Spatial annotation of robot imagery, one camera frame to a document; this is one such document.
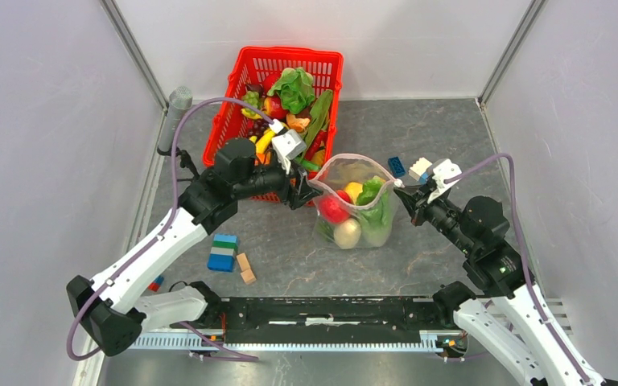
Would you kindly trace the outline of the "yellow lemon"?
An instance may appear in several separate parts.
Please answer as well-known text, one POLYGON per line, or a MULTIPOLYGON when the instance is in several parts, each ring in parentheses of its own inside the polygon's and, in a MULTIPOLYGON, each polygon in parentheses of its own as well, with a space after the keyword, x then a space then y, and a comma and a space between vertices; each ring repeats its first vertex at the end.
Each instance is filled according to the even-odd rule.
POLYGON ((363 184, 357 182, 350 182, 344 187, 344 192, 349 197, 352 204, 355 204, 358 196, 363 191, 363 184))

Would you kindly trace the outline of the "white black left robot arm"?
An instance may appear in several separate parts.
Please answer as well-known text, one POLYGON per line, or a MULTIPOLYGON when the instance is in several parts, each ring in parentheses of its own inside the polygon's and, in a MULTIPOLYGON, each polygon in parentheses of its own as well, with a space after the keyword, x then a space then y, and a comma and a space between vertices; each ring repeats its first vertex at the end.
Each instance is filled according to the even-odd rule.
POLYGON ((68 332, 68 356, 85 360, 72 349, 82 326, 97 350, 115 356, 143 332, 177 322, 214 326, 220 305, 197 287, 146 297, 147 286, 192 246, 213 234, 237 214, 242 199, 276 194, 294 210, 319 195, 307 182, 306 170, 295 159, 307 148, 291 133, 271 141, 270 160, 259 162, 256 146, 246 138, 228 141, 206 168, 179 195, 159 225, 119 261, 87 279, 75 276, 66 291, 75 316, 68 332))

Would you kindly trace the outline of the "clear zip top bag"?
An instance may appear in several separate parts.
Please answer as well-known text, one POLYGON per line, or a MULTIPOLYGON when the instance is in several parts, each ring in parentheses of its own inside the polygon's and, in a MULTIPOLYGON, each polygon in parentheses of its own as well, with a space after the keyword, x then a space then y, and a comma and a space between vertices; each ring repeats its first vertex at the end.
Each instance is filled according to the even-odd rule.
POLYGON ((380 163, 361 154, 342 153, 327 160, 309 181, 317 218, 313 238, 329 248, 379 248, 390 237, 398 200, 397 180, 380 163))

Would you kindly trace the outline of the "red tomato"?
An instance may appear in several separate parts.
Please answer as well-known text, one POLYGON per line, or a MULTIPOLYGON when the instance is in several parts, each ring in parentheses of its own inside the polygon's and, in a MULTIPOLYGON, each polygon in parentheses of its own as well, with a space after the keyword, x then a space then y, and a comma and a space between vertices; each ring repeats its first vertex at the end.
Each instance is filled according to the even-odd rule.
POLYGON ((334 195, 323 196, 318 202, 319 214, 330 224, 342 224, 352 217, 347 204, 352 199, 345 190, 338 190, 334 195))

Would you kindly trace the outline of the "white radish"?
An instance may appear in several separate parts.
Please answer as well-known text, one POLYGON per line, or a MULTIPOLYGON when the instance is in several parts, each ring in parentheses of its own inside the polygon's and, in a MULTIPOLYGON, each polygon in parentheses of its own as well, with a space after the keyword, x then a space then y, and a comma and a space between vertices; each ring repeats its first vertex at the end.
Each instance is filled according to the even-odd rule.
POLYGON ((335 226, 333 230, 334 243, 341 249, 355 248, 361 239, 361 225, 353 218, 349 218, 335 226))

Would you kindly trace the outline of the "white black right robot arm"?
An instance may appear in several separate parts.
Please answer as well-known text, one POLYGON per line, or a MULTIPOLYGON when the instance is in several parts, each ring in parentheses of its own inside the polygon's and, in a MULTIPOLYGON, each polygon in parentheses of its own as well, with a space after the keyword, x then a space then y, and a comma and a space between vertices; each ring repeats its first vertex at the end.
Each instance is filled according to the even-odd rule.
POLYGON ((614 385, 584 358, 541 295, 528 265, 505 241, 509 221, 500 202, 471 198, 465 208, 429 184, 394 190, 415 226, 431 224, 466 257, 463 267, 481 290, 455 281, 434 294, 432 315, 443 328, 473 336, 520 385, 614 385))

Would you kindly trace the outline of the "green romaine lettuce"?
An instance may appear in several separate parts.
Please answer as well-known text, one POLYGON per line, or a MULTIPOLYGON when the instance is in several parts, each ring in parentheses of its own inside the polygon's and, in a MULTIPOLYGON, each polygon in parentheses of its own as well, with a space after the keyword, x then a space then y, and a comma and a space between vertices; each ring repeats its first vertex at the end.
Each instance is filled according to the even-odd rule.
POLYGON ((393 221, 389 189, 385 187, 385 180, 373 176, 365 181, 356 205, 361 207, 357 211, 357 217, 365 243, 369 247, 381 247, 389 239, 393 221))

